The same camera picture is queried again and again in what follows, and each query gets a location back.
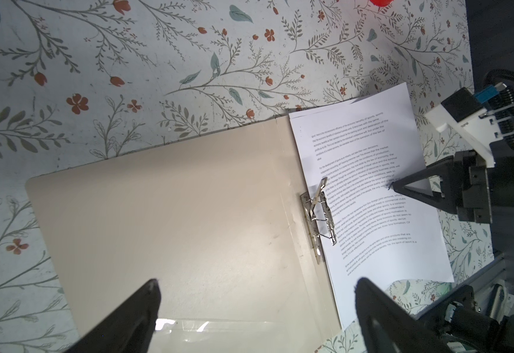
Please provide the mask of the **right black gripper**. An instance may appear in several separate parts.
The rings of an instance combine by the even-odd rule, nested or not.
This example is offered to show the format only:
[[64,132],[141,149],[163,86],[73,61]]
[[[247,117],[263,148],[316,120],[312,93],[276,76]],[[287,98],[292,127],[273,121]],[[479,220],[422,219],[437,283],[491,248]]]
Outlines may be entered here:
[[[460,170],[460,196],[458,175]],[[493,207],[514,207],[514,156],[487,167],[475,151],[457,152],[391,183],[398,194],[450,214],[463,222],[492,224]]]

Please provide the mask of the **printed paper sheet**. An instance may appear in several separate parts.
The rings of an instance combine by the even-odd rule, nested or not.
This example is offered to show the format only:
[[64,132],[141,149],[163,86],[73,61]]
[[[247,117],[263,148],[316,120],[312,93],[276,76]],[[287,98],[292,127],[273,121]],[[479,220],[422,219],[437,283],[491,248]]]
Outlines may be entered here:
[[289,116],[306,186],[322,190],[323,253],[342,329],[357,319],[355,287],[399,280],[452,282],[435,208],[396,193],[392,182],[425,168],[406,84]]

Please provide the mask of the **brown kraft paper folder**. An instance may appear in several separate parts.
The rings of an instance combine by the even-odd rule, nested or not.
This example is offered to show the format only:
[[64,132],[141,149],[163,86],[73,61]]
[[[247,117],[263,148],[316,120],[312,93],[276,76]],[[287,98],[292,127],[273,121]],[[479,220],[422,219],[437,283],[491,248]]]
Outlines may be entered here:
[[312,352],[340,329],[288,118],[34,177],[80,334],[158,280],[154,352]]

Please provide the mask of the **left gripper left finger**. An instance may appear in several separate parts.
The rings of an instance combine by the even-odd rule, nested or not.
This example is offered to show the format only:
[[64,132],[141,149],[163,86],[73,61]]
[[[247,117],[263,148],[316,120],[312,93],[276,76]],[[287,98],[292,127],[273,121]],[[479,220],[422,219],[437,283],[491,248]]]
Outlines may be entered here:
[[67,351],[147,352],[160,304],[158,280],[150,279]]

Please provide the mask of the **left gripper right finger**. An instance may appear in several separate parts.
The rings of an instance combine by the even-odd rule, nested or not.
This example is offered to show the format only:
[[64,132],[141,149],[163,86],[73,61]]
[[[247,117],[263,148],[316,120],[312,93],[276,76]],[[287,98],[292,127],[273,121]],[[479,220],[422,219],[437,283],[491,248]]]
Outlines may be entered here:
[[435,332],[413,319],[369,279],[357,282],[356,312],[368,352],[450,352]]

